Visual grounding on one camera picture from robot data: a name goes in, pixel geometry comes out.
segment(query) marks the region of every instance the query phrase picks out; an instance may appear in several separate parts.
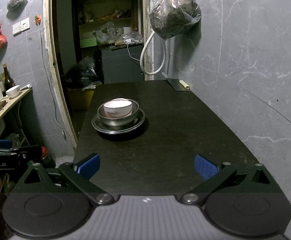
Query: green box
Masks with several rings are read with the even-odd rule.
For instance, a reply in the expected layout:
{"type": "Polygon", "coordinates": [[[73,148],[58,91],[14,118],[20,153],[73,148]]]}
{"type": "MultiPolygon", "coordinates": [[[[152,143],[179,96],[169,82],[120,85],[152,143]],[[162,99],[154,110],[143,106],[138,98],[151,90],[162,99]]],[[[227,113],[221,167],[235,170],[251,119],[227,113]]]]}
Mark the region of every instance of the green box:
{"type": "Polygon", "coordinates": [[[93,47],[93,46],[97,46],[97,38],[89,38],[89,39],[80,40],[81,48],[93,47]]]}

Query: white logo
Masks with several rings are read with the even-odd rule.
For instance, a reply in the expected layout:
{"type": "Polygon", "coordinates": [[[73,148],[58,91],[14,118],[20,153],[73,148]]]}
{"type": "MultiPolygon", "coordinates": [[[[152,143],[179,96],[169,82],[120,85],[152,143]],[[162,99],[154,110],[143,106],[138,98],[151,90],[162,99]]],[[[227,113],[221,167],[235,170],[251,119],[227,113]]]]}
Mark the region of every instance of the white logo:
{"type": "Polygon", "coordinates": [[[148,203],[148,202],[150,202],[151,200],[152,200],[152,199],[146,197],[146,198],[144,198],[142,201],[145,202],[145,203],[148,203]]]}

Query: gray ribbed panel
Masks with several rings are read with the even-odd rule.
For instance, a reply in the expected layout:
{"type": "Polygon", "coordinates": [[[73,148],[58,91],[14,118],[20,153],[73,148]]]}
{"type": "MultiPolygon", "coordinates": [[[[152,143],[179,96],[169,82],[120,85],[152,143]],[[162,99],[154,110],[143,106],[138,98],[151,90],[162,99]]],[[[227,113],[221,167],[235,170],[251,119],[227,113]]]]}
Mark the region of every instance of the gray ribbed panel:
{"type": "MultiPolygon", "coordinates": [[[[20,240],[14,236],[11,240],[20,240]]],[[[196,206],[174,196],[121,196],[99,206],[77,231],[59,240],[239,240],[213,227],[196,206]]],[[[276,237],[271,240],[284,240],[276,237]]]]}

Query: blue pad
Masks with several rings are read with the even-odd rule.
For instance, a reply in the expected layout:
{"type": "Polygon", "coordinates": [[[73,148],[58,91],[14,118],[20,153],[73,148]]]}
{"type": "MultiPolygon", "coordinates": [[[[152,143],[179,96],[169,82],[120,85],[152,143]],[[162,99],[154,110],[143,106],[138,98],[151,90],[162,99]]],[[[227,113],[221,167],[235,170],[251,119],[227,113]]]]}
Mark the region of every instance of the blue pad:
{"type": "Polygon", "coordinates": [[[209,162],[207,159],[200,155],[197,155],[194,158],[194,168],[204,180],[212,178],[219,172],[218,166],[209,162]]]}
{"type": "Polygon", "coordinates": [[[92,154],[74,165],[74,171],[85,179],[89,180],[100,169],[100,157],[98,154],[92,154]]]}
{"type": "Polygon", "coordinates": [[[11,149],[12,141],[11,140],[0,140],[0,149],[11,149]]]}

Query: electrical outlet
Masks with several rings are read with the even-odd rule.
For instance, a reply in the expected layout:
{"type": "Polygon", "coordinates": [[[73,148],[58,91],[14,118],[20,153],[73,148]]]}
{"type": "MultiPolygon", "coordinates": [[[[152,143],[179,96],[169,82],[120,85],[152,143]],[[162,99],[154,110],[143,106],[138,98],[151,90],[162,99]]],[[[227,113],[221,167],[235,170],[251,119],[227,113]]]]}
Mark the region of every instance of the electrical outlet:
{"type": "Polygon", "coordinates": [[[25,31],[25,30],[27,30],[29,28],[30,28],[29,18],[24,19],[23,21],[21,21],[21,31],[25,31]]]}
{"type": "Polygon", "coordinates": [[[17,22],[16,24],[12,25],[12,34],[15,35],[21,32],[21,22],[17,22]]]}

